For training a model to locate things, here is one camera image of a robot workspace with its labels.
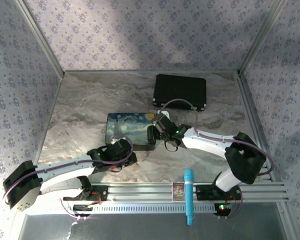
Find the wall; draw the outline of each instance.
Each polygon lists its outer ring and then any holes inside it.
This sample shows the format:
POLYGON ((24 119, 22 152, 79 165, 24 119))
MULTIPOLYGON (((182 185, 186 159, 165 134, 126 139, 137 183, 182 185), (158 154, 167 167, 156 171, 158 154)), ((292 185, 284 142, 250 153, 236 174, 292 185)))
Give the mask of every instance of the wall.
POLYGON ((236 70, 272 0, 27 0, 64 71, 236 70))
POLYGON ((245 76, 300 226, 300 0, 287 1, 245 76))
POLYGON ((0 0, 0 239, 11 212, 3 180, 34 160, 59 79, 13 0, 0 0))

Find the marble-patterned floor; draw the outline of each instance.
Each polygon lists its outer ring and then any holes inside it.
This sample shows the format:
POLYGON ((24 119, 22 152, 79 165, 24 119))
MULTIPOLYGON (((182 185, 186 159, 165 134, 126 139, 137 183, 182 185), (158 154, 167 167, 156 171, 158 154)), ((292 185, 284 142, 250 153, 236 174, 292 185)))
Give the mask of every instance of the marble-patterned floor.
MULTIPOLYGON (((39 163, 78 157, 104 145, 108 113, 156 113, 152 105, 156 72, 66 73, 54 107, 39 163)), ((199 113, 200 130, 222 135, 239 131, 252 137, 237 83, 231 76, 213 73, 179 74, 207 80, 207 107, 199 113)), ((191 111, 169 110, 176 124, 193 125, 191 111)), ((192 168, 196 182, 211 182, 225 170, 226 160, 196 149, 169 152, 161 142, 154 151, 137 151, 138 163, 120 173, 92 176, 94 182, 183 181, 192 168)))

